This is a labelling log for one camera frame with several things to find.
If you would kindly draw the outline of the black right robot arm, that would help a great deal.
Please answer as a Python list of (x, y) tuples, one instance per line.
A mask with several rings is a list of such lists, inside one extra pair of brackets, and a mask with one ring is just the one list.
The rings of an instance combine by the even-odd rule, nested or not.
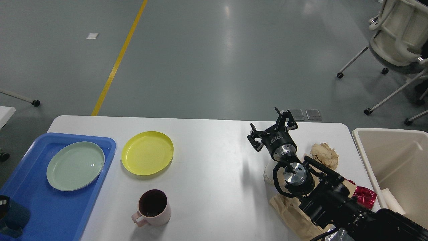
[(248, 140), (256, 151), (263, 147), (275, 162), (272, 182), (277, 192), (286, 198), (297, 198), (298, 208), (321, 228), (333, 224), (334, 229), (316, 236), (319, 240), (344, 229), (355, 241), (426, 241), (427, 229), (390, 209), (376, 212), (352, 198), (344, 185), (344, 177), (304, 156), (296, 155), (297, 145), (289, 130), (298, 128), (291, 112), (279, 111), (274, 125), (257, 130), (251, 124)]

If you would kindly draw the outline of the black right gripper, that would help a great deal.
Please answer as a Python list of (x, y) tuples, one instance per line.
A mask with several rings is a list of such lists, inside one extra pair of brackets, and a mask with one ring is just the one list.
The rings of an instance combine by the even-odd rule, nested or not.
[(296, 155), (297, 145), (288, 132), (296, 130), (298, 124), (290, 110), (280, 111), (278, 108), (274, 108), (274, 110), (278, 114), (274, 125), (275, 132), (268, 134), (266, 131), (257, 130), (255, 125), (250, 123), (251, 130), (248, 140), (257, 152), (260, 152), (265, 146), (272, 160), (279, 162), (284, 158)]

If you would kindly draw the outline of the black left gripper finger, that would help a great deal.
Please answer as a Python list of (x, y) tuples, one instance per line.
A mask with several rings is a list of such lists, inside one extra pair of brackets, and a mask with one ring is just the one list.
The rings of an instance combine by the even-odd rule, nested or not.
[(10, 209), (10, 197), (0, 196), (0, 219), (3, 219)]

